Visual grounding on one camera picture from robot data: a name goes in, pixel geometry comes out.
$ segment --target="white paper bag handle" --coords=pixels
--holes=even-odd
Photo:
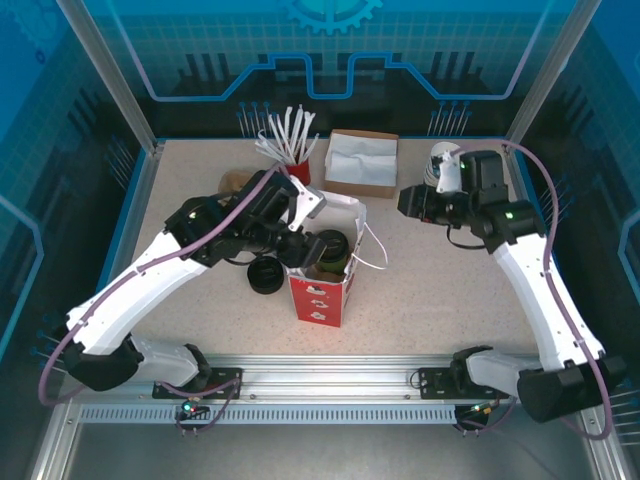
[[[363,265],[366,265],[367,267],[375,268],[376,270],[386,270],[387,267],[389,266],[389,257],[387,256],[387,250],[384,248],[384,245],[382,245],[382,242],[380,241],[380,239],[376,237],[376,234],[371,231],[371,227],[369,227],[369,224],[367,222],[364,222],[364,226],[367,227],[367,230],[369,230],[369,233],[371,234],[371,236],[374,238],[376,242],[378,242],[378,245],[380,245],[380,248],[382,249],[382,253],[384,254],[384,267],[379,267],[369,262],[365,262],[364,260],[362,260],[360,257],[358,257],[353,253],[351,254],[351,256],[356,260],[358,260]]]

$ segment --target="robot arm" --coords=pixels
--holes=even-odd
[[[153,268],[144,266],[212,231],[262,175],[264,172],[256,173],[226,203],[219,195],[187,200],[167,219],[166,228],[137,260],[101,292],[68,312],[67,332],[81,322],[104,292],[113,290],[127,275],[135,274],[106,300],[103,298],[103,303],[65,349],[63,359],[73,377],[97,391],[129,379],[166,381],[187,391],[200,391],[207,385],[210,369],[197,347],[153,342],[131,335],[131,330],[174,290],[220,260],[235,258],[242,251],[257,255],[273,252],[291,268],[316,263],[324,251],[324,243],[315,235],[303,233],[301,225],[324,207],[324,197],[304,187],[295,177],[275,173],[218,236],[188,256],[167,260]]]
[[[416,185],[403,190],[398,210],[448,228],[470,227],[511,282],[539,351],[539,362],[503,355],[486,346],[458,352],[451,369],[462,377],[456,383],[489,386],[516,396],[539,422],[600,404],[600,392],[585,355],[547,287],[542,262],[544,224],[531,203],[509,201],[502,157],[496,152],[473,152],[456,162],[445,154],[443,164],[455,164],[458,169],[441,169],[441,175],[451,178],[441,178],[438,188]],[[454,188],[441,188],[443,185]],[[607,386],[613,388],[624,377],[624,363],[605,355],[582,320],[553,260],[550,274]]]

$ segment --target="red cup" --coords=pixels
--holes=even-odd
[[[298,180],[306,187],[311,183],[311,172],[309,171],[309,160],[300,165],[285,165],[289,175],[297,177]]]

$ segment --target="work table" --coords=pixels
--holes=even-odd
[[[328,143],[319,140],[310,159],[312,185],[319,188]],[[486,252],[450,245],[444,227],[396,210],[400,189],[422,182],[434,143],[401,139],[396,198],[360,198],[370,227],[387,249],[389,268],[358,267],[342,328],[297,320],[287,282],[273,295],[259,295],[249,286],[246,267],[220,262],[168,297],[135,333],[194,343],[208,354],[436,354],[481,344],[505,353],[536,352],[522,307],[497,263]],[[135,255],[187,198],[216,193],[226,171],[270,164],[255,152],[253,140],[167,141]],[[466,231],[454,231],[452,237],[479,242]],[[361,257],[383,261],[367,233]]]

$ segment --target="white tissue paper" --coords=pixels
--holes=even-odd
[[[333,133],[326,179],[332,182],[394,187],[398,171],[397,140]]]

